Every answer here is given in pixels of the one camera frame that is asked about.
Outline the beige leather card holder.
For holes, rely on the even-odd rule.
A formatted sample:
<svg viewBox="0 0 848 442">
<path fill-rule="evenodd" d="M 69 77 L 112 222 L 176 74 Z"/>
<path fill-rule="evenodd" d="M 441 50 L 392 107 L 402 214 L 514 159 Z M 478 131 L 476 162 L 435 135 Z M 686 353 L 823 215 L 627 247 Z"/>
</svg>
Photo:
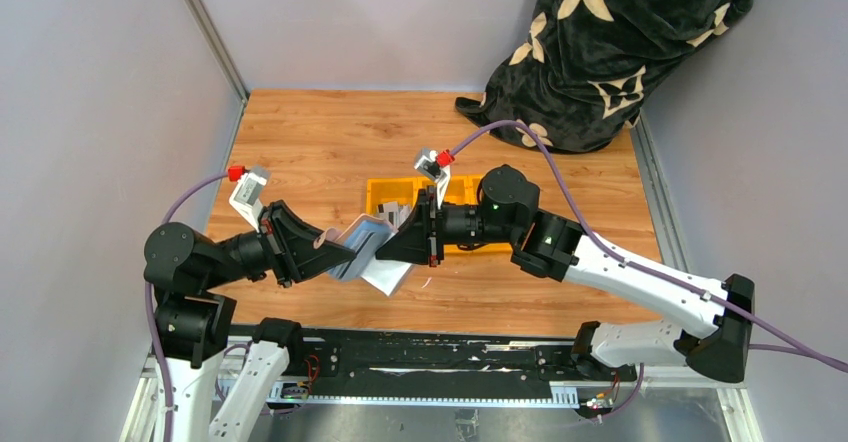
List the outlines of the beige leather card holder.
<svg viewBox="0 0 848 442">
<path fill-rule="evenodd" d="M 344 230 L 330 228 L 314 241 L 314 248 L 328 247 L 331 242 L 351 249 L 352 261 L 331 268 L 327 274 L 340 282 L 362 279 L 378 291 L 391 297 L 412 271 L 412 265 L 394 260 L 378 260 L 376 251 L 397 232 L 390 222 L 361 214 Z"/>
</svg>

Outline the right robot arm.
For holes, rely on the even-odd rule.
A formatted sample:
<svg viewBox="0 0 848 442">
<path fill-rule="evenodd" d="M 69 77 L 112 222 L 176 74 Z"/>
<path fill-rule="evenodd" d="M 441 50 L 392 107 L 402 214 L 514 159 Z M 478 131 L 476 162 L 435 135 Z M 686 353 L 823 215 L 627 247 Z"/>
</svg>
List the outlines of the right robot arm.
<svg viewBox="0 0 848 442">
<path fill-rule="evenodd" d="M 540 209 L 539 187 L 509 165 L 487 172 L 478 194 L 475 204 L 439 203 L 435 189 L 420 189 L 377 259 L 436 267 L 448 245 L 506 243 L 525 273 L 592 287 L 659 314 L 646 323 L 582 324 L 571 349 L 576 366 L 688 367 L 714 381 L 744 381 L 753 324 L 737 311 L 753 307 L 752 280 L 701 277 L 618 248 Z"/>
</svg>

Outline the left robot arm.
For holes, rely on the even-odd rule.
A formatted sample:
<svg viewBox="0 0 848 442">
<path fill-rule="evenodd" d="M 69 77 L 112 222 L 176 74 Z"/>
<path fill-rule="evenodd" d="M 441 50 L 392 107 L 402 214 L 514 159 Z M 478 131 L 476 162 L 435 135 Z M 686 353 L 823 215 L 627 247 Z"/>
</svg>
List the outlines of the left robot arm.
<svg viewBox="0 0 848 442">
<path fill-rule="evenodd" d="M 153 342 L 161 412 L 157 441 L 246 441 L 277 379 L 314 376 L 318 360 L 300 323 L 268 317 L 254 329 L 242 368 L 218 410 L 213 398 L 229 346 L 234 299 L 214 289 L 274 275 L 290 287 L 355 259 L 282 201 L 258 212 L 254 230 L 216 242 L 179 222 L 156 228 L 144 246 L 143 277 L 153 288 Z"/>
</svg>

